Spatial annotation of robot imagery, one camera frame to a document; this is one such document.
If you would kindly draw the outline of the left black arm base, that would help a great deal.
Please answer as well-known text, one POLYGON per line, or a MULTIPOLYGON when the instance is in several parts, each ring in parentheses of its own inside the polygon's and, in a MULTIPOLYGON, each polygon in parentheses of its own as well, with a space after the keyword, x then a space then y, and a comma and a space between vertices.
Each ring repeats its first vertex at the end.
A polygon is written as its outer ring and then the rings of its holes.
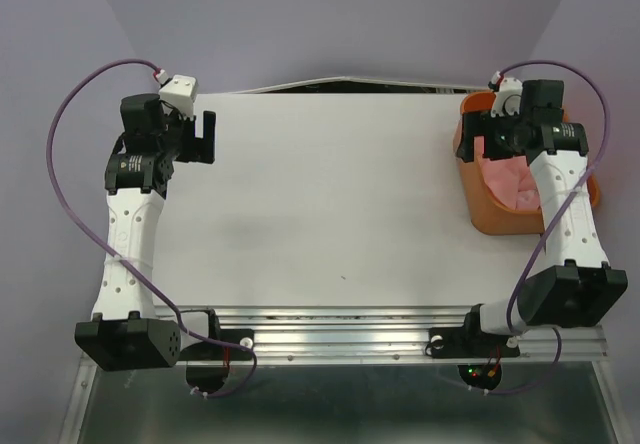
POLYGON ((210 400, 230 397, 244 390, 257 369, 255 331, 247 327, 223 328, 212 308, 184 310, 181 316, 186 314, 195 314, 199 322, 206 319, 203 339, 192 332, 181 334, 182 348, 178 361, 186 363, 185 380, 190 393, 210 400), (250 362, 251 367, 238 383, 228 384, 232 380, 234 362, 250 362))

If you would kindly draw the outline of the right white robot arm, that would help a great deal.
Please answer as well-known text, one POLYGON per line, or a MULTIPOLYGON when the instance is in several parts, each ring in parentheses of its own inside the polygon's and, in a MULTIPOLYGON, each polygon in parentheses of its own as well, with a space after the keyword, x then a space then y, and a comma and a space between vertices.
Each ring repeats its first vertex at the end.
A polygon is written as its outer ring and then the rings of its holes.
POLYGON ((476 157, 483 141, 490 161, 524 158, 536 185, 544 232, 512 295, 477 305, 460 330, 463 348, 482 354, 496 335, 532 327, 593 327, 628 288, 599 241, 587 181, 593 172, 584 127, 565 118, 560 80, 521 82, 496 74, 488 110, 465 111, 457 158, 476 157))

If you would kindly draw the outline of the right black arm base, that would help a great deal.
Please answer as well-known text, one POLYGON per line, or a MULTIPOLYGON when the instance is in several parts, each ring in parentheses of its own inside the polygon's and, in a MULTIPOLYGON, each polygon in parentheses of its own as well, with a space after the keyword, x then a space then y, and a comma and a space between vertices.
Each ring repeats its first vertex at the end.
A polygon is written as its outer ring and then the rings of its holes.
POLYGON ((509 337, 480 333, 471 336, 463 327, 434 327, 424 352, 434 359, 478 359, 479 363, 459 364, 458 372, 463 383, 472 389, 489 393, 499 386, 504 358, 521 355, 518 345, 510 347, 509 337))

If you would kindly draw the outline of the pink pleated skirt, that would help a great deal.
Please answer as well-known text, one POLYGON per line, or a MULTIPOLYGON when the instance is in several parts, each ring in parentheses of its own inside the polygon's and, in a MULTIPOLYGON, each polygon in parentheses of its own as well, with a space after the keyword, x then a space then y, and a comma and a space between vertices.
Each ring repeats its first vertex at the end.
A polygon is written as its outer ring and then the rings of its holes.
POLYGON ((476 162, 483 180, 495 198, 514 211, 537 211, 540 198, 537 186, 524 156, 504 160, 483 157, 484 139, 475 139, 476 162))

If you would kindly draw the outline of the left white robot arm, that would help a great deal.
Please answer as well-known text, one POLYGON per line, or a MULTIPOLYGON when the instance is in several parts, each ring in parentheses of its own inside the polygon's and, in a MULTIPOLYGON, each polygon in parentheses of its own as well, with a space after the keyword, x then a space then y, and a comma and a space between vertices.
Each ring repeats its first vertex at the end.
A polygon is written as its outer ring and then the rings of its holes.
POLYGON ((104 371, 170 368, 179 358, 178 325, 157 318, 152 292, 157 225, 174 165, 214 161, 216 116, 205 115, 196 134, 195 98, 171 91, 122 99, 123 132, 109 157, 109 251, 102 284, 87 322, 75 328, 76 344, 104 371))

